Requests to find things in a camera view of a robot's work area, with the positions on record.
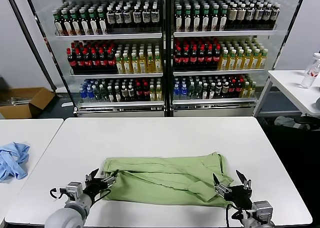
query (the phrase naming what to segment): red bottle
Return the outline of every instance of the red bottle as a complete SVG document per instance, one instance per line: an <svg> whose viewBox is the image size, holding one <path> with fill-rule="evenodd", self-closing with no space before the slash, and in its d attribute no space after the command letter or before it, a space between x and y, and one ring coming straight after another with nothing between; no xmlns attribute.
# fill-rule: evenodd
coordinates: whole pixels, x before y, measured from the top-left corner
<svg viewBox="0 0 320 228"><path fill-rule="evenodd" d="M182 54L182 65L188 66L189 65L189 48L185 47L183 54Z"/></svg>
<svg viewBox="0 0 320 228"><path fill-rule="evenodd" d="M205 64L205 46L204 45L200 47L197 61L199 66L203 66Z"/></svg>
<svg viewBox="0 0 320 228"><path fill-rule="evenodd" d="M190 66L195 67L197 65L197 46L194 45L190 54Z"/></svg>
<svg viewBox="0 0 320 228"><path fill-rule="evenodd" d="M76 56L71 53L70 48L66 49L67 59L72 69L77 69Z"/></svg>
<svg viewBox="0 0 320 228"><path fill-rule="evenodd" d="M175 62L175 65L178 67L178 66L181 66L181 60L182 60L182 57L181 57L181 48L180 47L177 47L176 48L176 54L175 54L175 57L174 57L174 62Z"/></svg>

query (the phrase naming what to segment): bottle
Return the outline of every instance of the bottle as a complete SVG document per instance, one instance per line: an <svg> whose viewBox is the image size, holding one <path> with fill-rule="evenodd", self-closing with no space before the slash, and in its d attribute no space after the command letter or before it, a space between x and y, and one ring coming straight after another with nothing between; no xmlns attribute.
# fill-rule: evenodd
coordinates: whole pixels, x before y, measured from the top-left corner
<svg viewBox="0 0 320 228"><path fill-rule="evenodd" d="M219 11L219 5L217 4L213 5L213 12L211 15L211 29L210 29L212 32L218 30L218 20L219 20L218 11Z"/></svg>
<svg viewBox="0 0 320 228"><path fill-rule="evenodd" d="M258 59L259 59L259 54L260 54L260 50L259 49L255 49L253 56L251 56L248 68L249 69L256 69L257 68L257 63L258 63Z"/></svg>
<svg viewBox="0 0 320 228"><path fill-rule="evenodd" d="M103 8L98 8L98 16L99 16L98 21L99 21L99 25L101 28L101 33L102 33L102 35L106 35L107 34L107 23L106 23L106 18L105 18Z"/></svg>
<svg viewBox="0 0 320 228"><path fill-rule="evenodd" d="M245 56L243 56L243 59L242 59L241 70L248 70L249 69L249 62L251 60L251 53L252 53L251 49L246 50Z"/></svg>
<svg viewBox="0 0 320 228"><path fill-rule="evenodd" d="M218 64L218 70L225 71L227 67L227 61L228 61L228 50L223 50L223 55L220 58L220 62Z"/></svg>
<svg viewBox="0 0 320 228"><path fill-rule="evenodd" d="M268 49L263 49L261 56L258 58L258 62L256 64L256 69L264 69L266 58L267 58Z"/></svg>
<svg viewBox="0 0 320 228"><path fill-rule="evenodd" d="M156 66L155 62L153 60L152 52L148 52L148 60L147 60L147 67L146 70L148 73L155 73L156 72Z"/></svg>
<svg viewBox="0 0 320 228"><path fill-rule="evenodd" d="M224 4L222 6L222 11L221 11L221 17L220 17L220 23L219 23L219 31L224 31L226 27L226 22L227 22L227 10L228 5Z"/></svg>
<svg viewBox="0 0 320 228"><path fill-rule="evenodd" d="M236 62L236 53L237 51L235 49L231 50L231 54L230 56L227 58L227 62L226 62L226 67L225 69L227 71L229 70L233 70L235 67L235 62Z"/></svg>
<svg viewBox="0 0 320 228"><path fill-rule="evenodd" d="M312 86L312 84L315 82L315 79L317 78L319 72L320 72L320 59L318 59L316 63L314 63L310 67L310 69L304 76L301 82L302 88L309 89Z"/></svg>
<svg viewBox="0 0 320 228"><path fill-rule="evenodd" d="M181 16L181 5L176 6L175 16L174 16L174 27L177 32L182 31L182 16Z"/></svg>
<svg viewBox="0 0 320 228"><path fill-rule="evenodd" d="M67 60L69 62L69 65L73 70L77 69L77 61L76 61L76 56L71 53L70 48L66 49L66 54L67 54Z"/></svg>
<svg viewBox="0 0 320 228"><path fill-rule="evenodd" d="M139 66L140 66L141 73L143 73L143 74L147 73L146 72L146 67L147 67L146 58L145 58L143 52L139 52Z"/></svg>
<svg viewBox="0 0 320 228"><path fill-rule="evenodd" d="M264 14L264 4L259 4L259 7L254 12L253 24L260 25L262 16Z"/></svg>
<svg viewBox="0 0 320 228"><path fill-rule="evenodd" d="M270 15L270 19L269 19L269 24L270 24L270 28L273 29L275 27L276 24L276 20L279 16L279 12L280 12L280 4L279 3L275 3L274 7L271 11L271 15Z"/></svg>
<svg viewBox="0 0 320 228"><path fill-rule="evenodd" d="M64 34L64 29L63 29L64 24L62 22L61 17L59 16L59 12L56 9L54 9L52 11L52 14L53 14L53 17L54 17L54 25L55 25L56 30L58 31L59 36L64 36L65 35Z"/></svg>
<svg viewBox="0 0 320 228"><path fill-rule="evenodd" d="M208 30L208 24L209 24L209 5L205 4L204 5L204 10L203 10L203 16L202 16L202 31L206 32Z"/></svg>
<svg viewBox="0 0 320 228"><path fill-rule="evenodd" d="M249 91L249 81L246 81L245 83L244 83L244 87L242 88L242 91L241 91L241 93L240 93L240 95L239 95L239 98L245 98L245 97L247 97L247 95L248 95L248 91Z"/></svg>
<svg viewBox="0 0 320 228"><path fill-rule="evenodd" d="M147 5L143 6L142 19L143 19L143 26L149 27L151 23L151 14Z"/></svg>
<svg viewBox="0 0 320 228"><path fill-rule="evenodd" d="M247 97L255 97L256 84L257 83L255 81L252 82L252 85L247 93Z"/></svg>
<svg viewBox="0 0 320 228"><path fill-rule="evenodd" d="M232 7L229 9L229 15L227 20L227 25L229 28L234 29L236 24L236 18L237 18L237 4L233 4Z"/></svg>
<svg viewBox="0 0 320 228"><path fill-rule="evenodd" d="M236 89L236 80L233 79L231 81L231 83L229 84L229 89L228 89L228 97L229 98L235 97L235 89Z"/></svg>
<svg viewBox="0 0 320 228"><path fill-rule="evenodd" d="M92 33L93 33L93 35L99 35L95 10L90 8L88 11L89 11L89 16L90 16L89 22L91 25Z"/></svg>
<svg viewBox="0 0 320 228"><path fill-rule="evenodd" d="M237 14L236 14L236 24L242 25L244 23L246 16L246 4L241 4L241 7L238 8Z"/></svg>
<svg viewBox="0 0 320 228"><path fill-rule="evenodd" d="M80 22L81 22L81 33L88 36L90 35L90 28L88 24L88 18L86 15L86 10L85 9L80 9Z"/></svg>
<svg viewBox="0 0 320 228"><path fill-rule="evenodd" d="M155 64L155 72L161 73L162 72L162 65L161 65L161 60L160 60L160 52L156 51L154 57L154 64Z"/></svg>
<svg viewBox="0 0 320 228"><path fill-rule="evenodd" d="M233 70L240 70L243 63L244 50L239 49L238 56L235 58Z"/></svg>
<svg viewBox="0 0 320 228"><path fill-rule="evenodd" d="M116 27L122 28L124 26L124 14L121 11L121 8L119 6L115 8L114 17L115 17Z"/></svg>
<svg viewBox="0 0 320 228"><path fill-rule="evenodd" d="M64 35L65 36L72 36L73 35L73 32L72 32L72 27L71 27L71 19L68 15L68 11L63 9L61 11L61 14L62 14L62 22L63 22L63 25L65 27L65 29L63 29L65 32L64 32Z"/></svg>
<svg viewBox="0 0 320 228"><path fill-rule="evenodd" d="M160 21L159 9L157 8L157 5L154 4L152 6L152 11L151 11L152 26L153 27L158 27L159 26L159 21Z"/></svg>

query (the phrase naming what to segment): clear water bottle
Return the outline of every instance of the clear water bottle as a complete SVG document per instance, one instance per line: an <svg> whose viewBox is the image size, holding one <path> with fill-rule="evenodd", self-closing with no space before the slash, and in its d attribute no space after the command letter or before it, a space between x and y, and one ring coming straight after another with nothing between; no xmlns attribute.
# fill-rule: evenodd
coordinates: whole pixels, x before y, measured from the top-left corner
<svg viewBox="0 0 320 228"><path fill-rule="evenodd" d="M320 72L320 59L318 59L308 70L305 77L301 82L301 86L305 89L309 89L315 82L318 74Z"/></svg>
<svg viewBox="0 0 320 228"><path fill-rule="evenodd" d="M187 85L186 84L182 84L180 99L181 100L186 100L187 99L187 94L188 94Z"/></svg>
<svg viewBox="0 0 320 228"><path fill-rule="evenodd" d="M312 63L308 65L304 70L304 75L306 76L311 67L317 63L317 60L320 59L320 53L313 53Z"/></svg>
<svg viewBox="0 0 320 228"><path fill-rule="evenodd" d="M173 100L180 100L180 89L178 84L175 84L173 88Z"/></svg>

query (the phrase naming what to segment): green cloth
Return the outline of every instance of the green cloth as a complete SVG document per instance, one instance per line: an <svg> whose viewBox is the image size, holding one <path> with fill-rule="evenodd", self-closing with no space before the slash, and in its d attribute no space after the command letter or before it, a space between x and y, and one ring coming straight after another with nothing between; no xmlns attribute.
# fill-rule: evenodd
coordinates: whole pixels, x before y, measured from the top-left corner
<svg viewBox="0 0 320 228"><path fill-rule="evenodd" d="M116 183L106 200L225 207L228 203L215 191L213 173L225 186L233 181L227 176L225 158L216 152L196 157L108 158L104 171L116 170Z"/></svg>

